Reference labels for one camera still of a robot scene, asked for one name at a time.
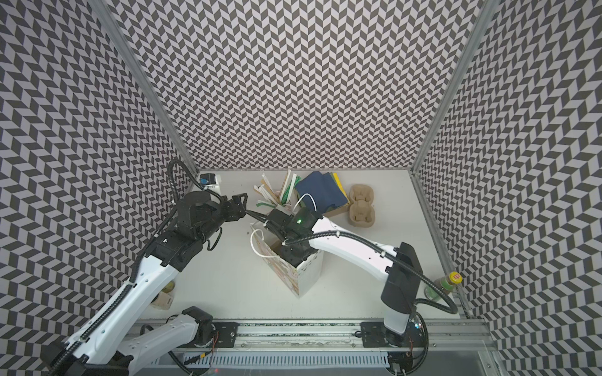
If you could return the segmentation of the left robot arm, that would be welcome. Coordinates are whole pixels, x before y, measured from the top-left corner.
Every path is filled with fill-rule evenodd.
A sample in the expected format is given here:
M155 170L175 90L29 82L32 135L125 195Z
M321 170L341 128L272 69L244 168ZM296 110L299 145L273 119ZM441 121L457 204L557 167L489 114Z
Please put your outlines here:
M134 263L131 275L98 313L64 341L44 346L43 363L51 375L134 375L179 346L213 347L219 336L213 318L192 306L167 323L133 339L126 339L140 315L163 288L187 267L226 222L247 214L247 194L232 198L185 174L197 187L184 196L176 188L174 159L167 167L175 206Z

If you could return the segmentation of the cartoon animal paper bag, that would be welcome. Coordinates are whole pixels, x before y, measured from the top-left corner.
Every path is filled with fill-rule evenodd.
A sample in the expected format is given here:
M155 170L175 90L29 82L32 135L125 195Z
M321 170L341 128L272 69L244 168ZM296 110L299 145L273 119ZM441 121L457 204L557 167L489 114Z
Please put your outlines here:
M277 207L289 215L298 213L301 206L295 210ZM282 244L279 239L267 229L267 214L261 214L251 224L252 233L249 242L253 252L260 257L298 298L305 295L321 277L324 252L318 251L297 267L291 266L277 253L277 247Z

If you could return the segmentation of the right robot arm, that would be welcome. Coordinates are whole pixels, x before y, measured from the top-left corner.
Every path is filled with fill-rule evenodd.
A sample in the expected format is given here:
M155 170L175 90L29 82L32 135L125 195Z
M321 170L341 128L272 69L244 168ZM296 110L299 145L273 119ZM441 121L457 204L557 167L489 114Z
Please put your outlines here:
M418 305L431 306L448 314L459 313L453 299L423 274L410 244L394 247L370 241L308 208L294 215L276 208L267 214L248 209L246 215L280 241L277 252L265 255L266 259L297 267L318 252L326 252L383 282L380 300L387 309L379 331L391 346L401 347L409 340L411 327L426 328L425 324L412 323L412 319L419 316Z

